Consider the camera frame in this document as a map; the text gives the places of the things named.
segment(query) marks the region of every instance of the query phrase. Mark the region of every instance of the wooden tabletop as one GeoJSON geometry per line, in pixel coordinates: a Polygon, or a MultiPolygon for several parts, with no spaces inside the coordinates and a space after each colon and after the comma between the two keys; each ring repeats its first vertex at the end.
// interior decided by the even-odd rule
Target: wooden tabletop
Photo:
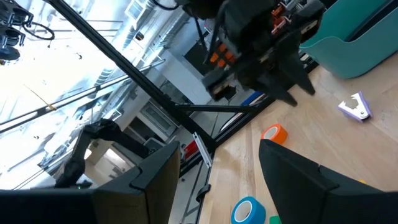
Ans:
{"type": "Polygon", "coordinates": [[[231,223],[234,206],[249,195],[265,206],[266,223],[277,215],[258,159],[261,133],[276,123],[289,134],[285,147],[373,187],[398,190],[398,54],[359,78],[340,80],[321,67],[310,77],[314,96],[294,86],[297,107],[276,101],[216,150],[199,223],[231,223]],[[337,109],[359,91],[373,113],[365,123],[337,109]]]}

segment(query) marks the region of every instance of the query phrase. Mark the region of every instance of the white wall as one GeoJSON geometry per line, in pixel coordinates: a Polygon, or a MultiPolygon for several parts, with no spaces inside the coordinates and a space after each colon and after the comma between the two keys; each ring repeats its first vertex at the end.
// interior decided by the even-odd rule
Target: white wall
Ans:
{"type": "Polygon", "coordinates": [[[197,75],[193,74],[181,61],[175,58],[169,50],[165,50],[160,56],[166,61],[157,67],[159,71],[192,103],[205,105],[211,100],[209,93],[197,75]]]}
{"type": "MultiPolygon", "coordinates": [[[[147,74],[147,78],[152,81],[157,87],[159,87],[164,81],[165,77],[156,69],[152,68],[147,74]]],[[[123,105],[124,113],[116,120],[116,123],[122,130],[125,130],[129,126],[130,122],[137,116],[140,110],[148,103],[150,96],[142,89],[137,88],[137,97],[135,100],[129,100],[123,105]]],[[[87,158],[87,161],[96,164],[105,152],[111,147],[109,141],[99,140],[98,146],[90,146],[92,151],[91,155],[87,158]]]]}

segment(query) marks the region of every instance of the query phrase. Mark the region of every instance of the teal storage bin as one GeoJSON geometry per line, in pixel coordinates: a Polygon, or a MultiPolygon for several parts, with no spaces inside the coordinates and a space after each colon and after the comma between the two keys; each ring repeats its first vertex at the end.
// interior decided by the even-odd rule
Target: teal storage bin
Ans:
{"type": "Polygon", "coordinates": [[[337,77],[366,73],[398,50],[398,8],[358,38],[347,40],[386,2],[390,0],[337,1],[325,12],[317,34],[300,46],[301,51],[337,77]]]}

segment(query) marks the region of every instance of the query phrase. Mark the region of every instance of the blue tape roll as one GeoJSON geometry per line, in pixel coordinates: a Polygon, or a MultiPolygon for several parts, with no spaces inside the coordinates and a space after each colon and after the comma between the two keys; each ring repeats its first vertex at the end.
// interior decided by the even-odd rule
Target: blue tape roll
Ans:
{"type": "Polygon", "coordinates": [[[232,224],[264,224],[266,209],[254,197],[245,197],[234,207],[232,224]]]}

